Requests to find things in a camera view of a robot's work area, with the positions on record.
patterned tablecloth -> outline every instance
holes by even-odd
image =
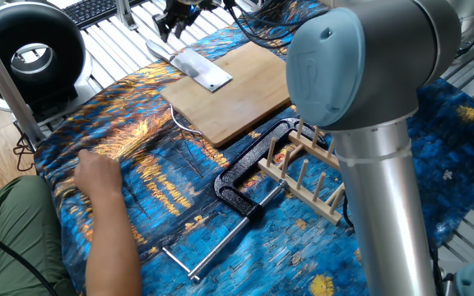
[[[281,19],[298,20],[317,5],[284,2]],[[282,29],[261,30],[263,35],[278,32]],[[232,26],[193,48],[215,60],[246,42]],[[145,295],[368,294],[354,232],[343,220],[331,225],[287,192],[266,207],[260,223],[216,257],[199,284],[161,251],[167,246],[187,266],[199,263],[240,220],[216,199],[217,174],[276,121],[297,117],[293,106],[279,110],[231,145],[214,149],[179,130],[160,97],[160,90],[182,76],[165,62],[127,76],[70,116],[35,155],[40,175],[53,188],[63,260],[77,289],[85,291],[93,215],[89,199],[75,188],[73,170],[77,152],[89,149],[121,160]],[[408,122],[412,150],[428,234],[441,243],[474,206],[474,100],[445,81],[420,89],[418,98],[420,109]],[[299,157],[289,174],[298,175],[303,159],[310,161],[304,186],[314,188],[325,171],[322,194],[330,195],[341,175],[309,155]],[[242,190],[259,201],[275,186],[257,173]]]

metal pole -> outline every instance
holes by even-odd
[[[170,251],[168,251],[168,249],[163,247],[162,251],[164,251],[169,257],[171,257],[171,259],[173,259],[173,261],[177,262],[177,264],[180,265],[180,267],[182,267],[186,272],[188,272],[188,273],[191,272],[189,270],[189,268],[186,265],[184,265],[177,257],[175,257]],[[197,281],[201,280],[201,279],[199,279],[198,276],[194,276],[193,279],[197,280]]]
[[[435,295],[406,120],[332,136],[371,294]]]
[[[135,20],[132,18],[129,0],[116,0],[116,8],[118,9],[117,17],[128,29],[138,29],[137,23],[135,23]]]
[[[277,194],[279,194],[279,192],[281,192],[281,190],[286,187],[286,181],[285,180],[281,180],[279,182],[279,186],[277,186],[276,188],[274,188],[261,202],[259,202],[259,205],[261,206],[265,206],[269,201],[272,200],[272,198],[274,198]],[[243,218],[239,224],[237,224],[237,226],[232,229],[230,231],[230,233],[228,235],[226,235],[225,238],[222,239],[222,241],[216,245],[213,250],[211,250],[211,252],[209,252],[205,257],[204,259],[202,259],[202,261],[200,263],[197,264],[197,266],[195,266],[195,268],[193,268],[193,270],[191,272],[188,273],[188,277],[190,280],[194,279],[199,272],[202,271],[202,269],[204,269],[204,267],[206,267],[206,265],[211,262],[211,260],[213,260],[213,258],[219,253],[221,252],[221,250],[224,248],[225,245],[227,245],[234,237],[235,235],[237,235],[243,228],[244,226],[246,226],[248,223],[250,222],[250,220],[248,218]]]
[[[16,116],[16,119],[23,132],[30,138],[32,145],[40,143],[45,135],[41,132],[38,123],[32,117],[29,110],[14,81],[11,79],[5,66],[0,59],[0,94],[5,99],[10,110]]]

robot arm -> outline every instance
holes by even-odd
[[[221,0],[166,0],[164,14],[154,15],[160,37],[167,42],[173,28],[180,38],[186,26],[195,22],[202,10],[211,11],[221,6]]]
[[[446,0],[374,1],[302,25],[286,63],[301,117],[332,133],[373,295],[435,295],[406,119],[460,44]]]

person's hand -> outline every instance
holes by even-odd
[[[76,186],[90,199],[122,195],[120,163],[107,156],[80,150],[74,170]]]

white cable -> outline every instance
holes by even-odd
[[[177,121],[177,119],[174,117],[173,105],[171,105],[171,104],[170,104],[170,112],[171,112],[171,117],[172,117],[172,119],[173,119],[173,121],[174,121],[174,124],[176,124],[177,127],[182,128],[182,129],[185,130],[185,131],[188,131],[188,132],[191,132],[191,133],[196,133],[196,134],[198,134],[199,136],[202,136],[202,133],[201,133],[201,132],[195,131],[195,130],[190,129],[190,128],[187,128],[187,127],[183,126],[182,124],[180,124],[180,123]]]

